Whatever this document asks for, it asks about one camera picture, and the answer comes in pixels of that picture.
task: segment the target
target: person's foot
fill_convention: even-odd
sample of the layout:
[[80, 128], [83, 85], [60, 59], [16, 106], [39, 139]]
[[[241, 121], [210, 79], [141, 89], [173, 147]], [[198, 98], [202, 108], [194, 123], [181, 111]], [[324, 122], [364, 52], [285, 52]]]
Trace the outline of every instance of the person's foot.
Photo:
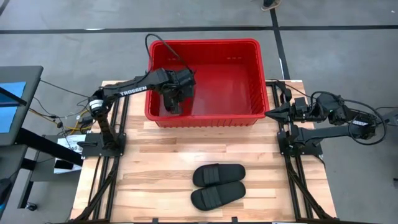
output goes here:
[[274, 3], [272, 3], [270, 6], [266, 7], [266, 6], [261, 6], [261, 10], [262, 11], [268, 11], [270, 9], [274, 9], [276, 7], [278, 7], [280, 5], [280, 3], [282, 2], [282, 0], [275, 0]]

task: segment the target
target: wire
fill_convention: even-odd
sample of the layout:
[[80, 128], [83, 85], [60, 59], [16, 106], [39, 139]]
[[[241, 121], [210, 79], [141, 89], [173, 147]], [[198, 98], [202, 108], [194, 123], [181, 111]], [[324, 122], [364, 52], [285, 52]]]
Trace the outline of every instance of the wire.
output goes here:
[[381, 123], [383, 124], [384, 134], [383, 134], [382, 138], [380, 138], [379, 140], [377, 140], [377, 141], [375, 141], [375, 142], [372, 142], [372, 143], [360, 142], [360, 141], [358, 141], [357, 139], [354, 138], [353, 133], [351, 132], [351, 127], [352, 127], [352, 125], [353, 125], [353, 123], [354, 123], [356, 117], [358, 116], [358, 115], [357, 115], [354, 119], [351, 120], [351, 122], [350, 122], [349, 125], [348, 125], [348, 133], [349, 133], [349, 136], [350, 136], [356, 143], [359, 143], [359, 144], [364, 145], [364, 146], [372, 146], [372, 145], [375, 145], [375, 144], [377, 144], [377, 143], [382, 142], [382, 141], [386, 138], [386, 135], [387, 135], [387, 125], [386, 125], [386, 121], [382, 118], [382, 116], [379, 114], [379, 112], [377, 112], [376, 109], [374, 109], [373, 107], [371, 107], [371, 106], [369, 106], [369, 105], [367, 105], [367, 104], [365, 104], [365, 103], [362, 103], [362, 102], [359, 102], [359, 101], [355, 101], [355, 100], [343, 100], [343, 101], [345, 101], [345, 102], [350, 102], [350, 103], [355, 103], [355, 104], [362, 105], [362, 106], [365, 106], [365, 107], [369, 108], [370, 110], [373, 111], [374, 114], [377, 115], [377, 117], [379, 117], [379, 118], [381, 119]]
[[91, 183], [90, 195], [88, 196], [88, 204], [90, 203], [90, 201], [91, 201], [91, 196], [93, 195], [94, 183], [95, 183], [95, 179], [96, 179], [96, 177], [97, 177], [97, 171], [98, 171], [98, 166], [99, 166], [99, 164], [100, 164], [100, 160], [101, 160], [101, 157], [98, 157], [97, 164], [95, 165], [93, 182]]
[[72, 149], [72, 147], [71, 147], [71, 146], [70, 146], [70, 144], [69, 144], [69, 141], [68, 141], [67, 135], [65, 134], [65, 133], [66, 133], [66, 131], [65, 131], [65, 128], [63, 127], [63, 125], [61, 126], [61, 128], [62, 128], [62, 131], [63, 131], [63, 137], [65, 137], [65, 140], [66, 140], [66, 142], [68, 143], [69, 149]]
[[44, 83], [46, 83], [46, 84], [48, 84], [48, 85], [50, 85], [50, 86], [54, 86], [55, 88], [58, 88], [58, 89], [60, 89], [60, 90], [67, 91], [67, 92], [69, 92], [69, 93], [72, 93], [72, 94], [75, 94], [75, 95], [78, 95], [78, 96], [82, 96], [82, 97], [88, 98], [88, 96], [82, 95], [82, 94], [80, 94], [80, 93], [75, 93], [74, 91], [70, 91], [70, 90], [64, 89], [64, 88], [62, 88], [62, 87], [56, 86], [56, 85], [51, 84], [51, 83], [49, 83], [49, 82], [46, 82], [46, 81], [44, 81], [44, 80], [40, 80], [40, 81], [41, 81], [41, 82], [44, 82]]
[[379, 110], [379, 109], [394, 109], [394, 108], [398, 108], [398, 106], [381, 106], [381, 107], [376, 108], [376, 110]]
[[[177, 57], [177, 59], [178, 59], [188, 70], [190, 70], [190, 71], [192, 72], [192, 69], [188, 66], [188, 64], [186, 63], [186, 61], [184, 61], [184, 59], [182, 59], [181, 56], [179, 56], [179, 54], [177, 54], [176, 51], [174, 51], [173, 48], [171, 48], [171, 46], [170, 46], [168, 43], [166, 43], [165, 40], [163, 40], [163, 39], [162, 39], [161, 37], [159, 37], [157, 34], [147, 34], [147, 35], [145, 36], [145, 48], [146, 48], [146, 50], [147, 50], [148, 57], [149, 57], [149, 62], [150, 62], [149, 69], [148, 69], [148, 71], [145, 73], [145, 75], [144, 75], [142, 78], [140, 78], [140, 79], [137, 80], [137, 81], [132, 82], [131, 84], [129, 84], [129, 85], [127, 85], [127, 86], [131, 86], [131, 85], [135, 85], [135, 84], [137, 84], [137, 83], [140, 83], [140, 82], [143, 81], [146, 77], [148, 77], [148, 75], [150, 74], [150, 72], [151, 72], [152, 69], [153, 69], [154, 60], [153, 60], [152, 56], [150, 55], [149, 47], [148, 47], [148, 37], [150, 37], [150, 36], [153, 36], [153, 37], [158, 38], [158, 39], [167, 47], [167, 49], [168, 49], [170, 52], [172, 52], [172, 53]], [[110, 87], [110, 88], [109, 88], [109, 87], [103, 87], [103, 88], [104, 88], [104, 89], [113, 90], [113, 89], [116, 89], [117, 87]]]
[[[365, 107], [369, 108], [369, 109], [381, 120], [381, 123], [379, 123], [379, 124], [383, 124], [384, 134], [383, 134], [383, 136], [382, 136], [379, 140], [377, 140], [377, 141], [375, 141], [375, 142], [371, 142], [371, 143], [365, 143], [365, 142], [360, 142], [360, 141], [358, 141], [357, 139], [354, 138], [353, 133], [351, 132], [351, 127], [352, 127], [352, 125], [353, 125], [355, 119], [358, 117], [358, 115], [357, 115], [354, 119], [352, 119], [352, 120], [349, 122], [349, 124], [348, 124], [348, 133], [349, 133], [349, 136], [350, 136], [356, 143], [361, 144], [361, 145], [364, 145], [364, 146], [372, 146], [372, 145], [378, 144], [378, 143], [382, 142], [382, 141], [386, 138], [386, 135], [387, 135], [387, 124], [386, 124], [386, 122], [383, 120], [383, 118], [382, 118], [382, 116], [380, 115], [380, 113], [377, 112], [377, 110], [379, 110], [379, 109], [381, 109], [381, 108], [398, 108], [398, 107], [395, 107], [395, 106], [382, 106], [382, 107], [379, 107], [379, 108], [374, 109], [373, 107], [371, 107], [371, 106], [369, 106], [369, 105], [367, 105], [367, 104], [365, 104], [365, 103], [362, 103], [362, 102], [359, 102], [359, 101], [355, 101], [355, 100], [346, 100], [346, 99], [342, 99], [342, 98], [340, 98], [340, 96], [337, 96], [337, 95], [335, 95], [335, 94], [333, 94], [333, 93], [330, 93], [330, 92], [327, 92], [327, 91], [315, 91], [315, 92], [313, 92], [313, 93], [311, 94], [311, 96], [308, 96], [308, 95], [306, 95], [305, 93], [299, 91], [298, 89], [296, 89], [296, 88], [294, 88], [294, 87], [292, 87], [292, 86], [290, 86], [290, 85], [288, 85], [288, 84], [286, 84], [286, 83], [285, 83], [285, 85], [287, 85], [287, 86], [293, 88], [294, 90], [298, 91], [299, 93], [301, 93], [301, 94], [304, 95], [304, 96], [310, 97], [312, 109], [313, 109], [313, 99], [315, 98], [314, 95], [317, 94], [317, 93], [325, 93], [325, 94], [328, 94], [328, 95], [333, 96], [333, 97], [334, 97], [336, 100], [338, 100], [338, 101], [341, 100], [341, 101], [345, 101], [345, 102], [355, 103], [355, 104], [362, 105], [362, 106], [365, 106]], [[365, 112], [365, 111], [361, 111], [361, 110], [355, 110], [355, 111], [359, 111], [359, 112], [362, 112], [362, 113], [369, 114], [369, 113], [367, 113], [367, 112]]]
[[[38, 113], [37, 111], [35, 111], [35, 110], [33, 110], [33, 109], [30, 109], [30, 108], [29, 108], [29, 111], [32, 112], [33, 114], [36, 114], [36, 115], [38, 115], [38, 116], [40, 116], [40, 117], [46, 119], [47, 121], [50, 121], [51, 123], [54, 123], [56, 126], [58, 126], [58, 123], [55, 122], [55, 120], [49, 119], [48, 116], [46, 116], [46, 115], [44, 115], [44, 114], [40, 114], [40, 113]], [[83, 115], [83, 114], [86, 113], [86, 112], [88, 112], [88, 110], [83, 111], [83, 112], [80, 114], [80, 116]], [[78, 121], [76, 121], [76, 124], [75, 124], [75, 127], [74, 127], [74, 128], [73, 128], [73, 127], [69, 127], [69, 126], [65, 126], [65, 128], [67, 128], [68, 130], [71, 130], [71, 131], [72, 131], [71, 134], [73, 134], [74, 131], [87, 130], [87, 129], [90, 129], [90, 128], [91, 128], [91, 126], [85, 127], [85, 128], [77, 128], [77, 125], [78, 125]]]
[[65, 223], [66, 223], [67, 221], [69, 221], [69, 219], [70, 219], [70, 214], [72, 214], [72, 209], [73, 209], [73, 207], [70, 208], [69, 214], [68, 214], [67, 218], [66, 218], [65, 221], [64, 221]]
[[19, 169], [17, 169], [15, 172], [13, 172], [9, 177], [8, 177], [8, 179], [10, 179], [13, 175], [15, 175], [16, 173], [18, 173], [19, 172]]
[[43, 104], [40, 102], [39, 99], [37, 99], [36, 97], [33, 97], [33, 99], [37, 100], [37, 102], [39, 103], [40, 107], [41, 107], [47, 114], [49, 114], [50, 116], [49, 116], [49, 115], [42, 114], [42, 113], [39, 113], [39, 112], [37, 112], [37, 111], [36, 111], [36, 113], [41, 114], [42, 116], [46, 116], [46, 117], [49, 117], [49, 118], [53, 118], [53, 119], [55, 119], [55, 118], [69, 118], [69, 117], [71, 117], [71, 116], [76, 116], [76, 115], [80, 114], [82, 111], [84, 111], [84, 109], [82, 109], [82, 110], [80, 110], [79, 112], [76, 112], [76, 113], [74, 113], [74, 114], [65, 115], [65, 116], [57, 116], [57, 115], [55, 115], [55, 114], [50, 113], [49, 111], [47, 111], [47, 110], [44, 108]]
[[310, 95], [307, 95], [307, 94], [303, 93], [302, 91], [300, 91], [300, 90], [298, 90], [298, 89], [292, 87], [291, 85], [286, 84], [286, 82], [280, 81], [280, 80], [275, 79], [275, 78], [270, 78], [269, 80], [274, 80], [274, 81], [277, 81], [277, 82], [280, 82], [280, 83], [284, 83], [285, 85], [291, 87], [292, 89], [294, 89], [295, 91], [301, 93], [302, 95], [304, 95], [304, 96], [306, 96], [306, 97], [311, 97]]
[[52, 160], [52, 159], [54, 159], [54, 157], [53, 157], [53, 156], [52, 156], [51, 158], [49, 158], [49, 159], [45, 159], [45, 160], [43, 160], [43, 161], [36, 162], [36, 164], [39, 164], [39, 163], [42, 163], [42, 162], [47, 162], [47, 161], [49, 161], [49, 160]]
[[[72, 130], [71, 130], [71, 129], [68, 129], [68, 130], [65, 132], [65, 134], [69, 135], [69, 132], [72, 132]], [[59, 135], [61, 135], [61, 134], [63, 134], [63, 133], [64, 133], [63, 131], [60, 131], [60, 132], [57, 134], [57, 136], [59, 136]]]
[[321, 163], [323, 164], [323, 167], [326, 169], [325, 161], [323, 161], [323, 159], [319, 156], [316, 156], [316, 155], [313, 155], [313, 156], [315, 156], [315, 158], [317, 158], [319, 161], [321, 161]]
[[83, 132], [83, 130], [89, 130], [89, 129], [91, 129], [91, 127], [93, 127], [93, 125], [94, 125], [96, 122], [97, 122], [97, 121], [94, 121], [94, 123], [91, 124], [91, 126], [87, 126], [87, 125], [90, 125], [90, 124], [83, 124], [82, 126], [80, 126], [80, 129], [79, 129], [80, 133], [85, 134], [85, 132]]

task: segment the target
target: slide sandal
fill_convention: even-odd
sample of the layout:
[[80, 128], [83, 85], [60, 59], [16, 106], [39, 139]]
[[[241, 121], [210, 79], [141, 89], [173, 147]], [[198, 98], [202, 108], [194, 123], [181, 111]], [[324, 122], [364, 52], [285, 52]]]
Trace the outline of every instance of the slide sandal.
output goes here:
[[210, 164], [197, 168], [193, 173], [193, 184], [208, 187], [239, 181], [246, 171], [241, 164]]
[[237, 181], [196, 190], [191, 194], [191, 201], [197, 209], [209, 211], [243, 198], [245, 194], [244, 185]]

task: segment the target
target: black bracket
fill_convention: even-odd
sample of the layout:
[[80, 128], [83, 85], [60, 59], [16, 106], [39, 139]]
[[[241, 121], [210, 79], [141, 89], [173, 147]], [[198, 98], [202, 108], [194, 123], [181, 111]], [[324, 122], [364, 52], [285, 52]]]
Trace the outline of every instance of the black bracket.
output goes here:
[[86, 135], [86, 140], [84, 142], [79, 142], [79, 146], [83, 148], [81, 156], [85, 159], [91, 156], [108, 156], [108, 157], [119, 157], [123, 156], [124, 148], [126, 146], [126, 133], [118, 135], [118, 145], [117, 149], [103, 149], [103, 138], [100, 133], [89, 133]]
[[238, 224], [238, 218], [232, 217], [232, 224]]
[[277, 139], [279, 143], [279, 151], [282, 155], [289, 155], [295, 157], [297, 154], [313, 155], [322, 159], [323, 151], [319, 140], [309, 140], [305, 145], [289, 144], [287, 141], [288, 133], [286, 131], [279, 131]]

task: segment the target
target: table leg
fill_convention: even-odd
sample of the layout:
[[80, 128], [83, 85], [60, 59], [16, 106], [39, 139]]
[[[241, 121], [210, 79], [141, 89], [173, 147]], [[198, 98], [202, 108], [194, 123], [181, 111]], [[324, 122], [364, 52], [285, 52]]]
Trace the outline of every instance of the table leg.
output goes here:
[[32, 191], [33, 187], [33, 181], [31, 181], [30, 178], [32, 177], [33, 170], [35, 169], [38, 156], [39, 152], [36, 152], [33, 160], [24, 158], [24, 160], [22, 161], [21, 168], [29, 170], [29, 174], [27, 176], [25, 187], [21, 193], [21, 198], [19, 199], [18, 208], [26, 208], [27, 201], [29, 199], [30, 192]]
[[69, 150], [24, 128], [19, 130], [16, 142], [18, 144], [25, 144], [40, 152], [50, 154], [53, 157], [72, 164], [76, 164], [78, 166], [83, 165], [83, 159], [81, 159], [81, 155], [79, 153]]

